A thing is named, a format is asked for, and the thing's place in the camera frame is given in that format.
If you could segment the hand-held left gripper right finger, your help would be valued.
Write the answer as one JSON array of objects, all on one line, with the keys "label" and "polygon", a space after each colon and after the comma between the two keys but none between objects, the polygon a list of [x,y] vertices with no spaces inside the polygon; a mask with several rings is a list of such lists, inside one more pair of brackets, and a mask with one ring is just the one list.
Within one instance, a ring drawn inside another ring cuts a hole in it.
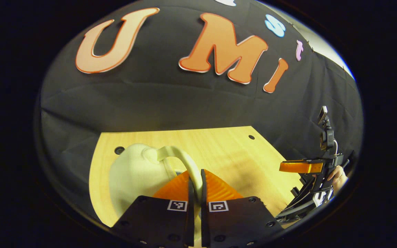
[{"label": "hand-held left gripper right finger", "polygon": [[203,247],[258,248],[284,231],[260,198],[241,196],[206,169],[201,170],[201,176]]}]

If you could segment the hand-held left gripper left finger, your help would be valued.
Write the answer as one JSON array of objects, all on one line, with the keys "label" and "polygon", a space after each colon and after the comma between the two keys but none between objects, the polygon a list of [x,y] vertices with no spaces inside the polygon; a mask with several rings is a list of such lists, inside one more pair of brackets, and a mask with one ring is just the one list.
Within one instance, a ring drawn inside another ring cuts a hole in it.
[{"label": "hand-held left gripper left finger", "polygon": [[194,246],[194,189],[187,171],[153,196],[138,196],[112,227],[134,247]]}]

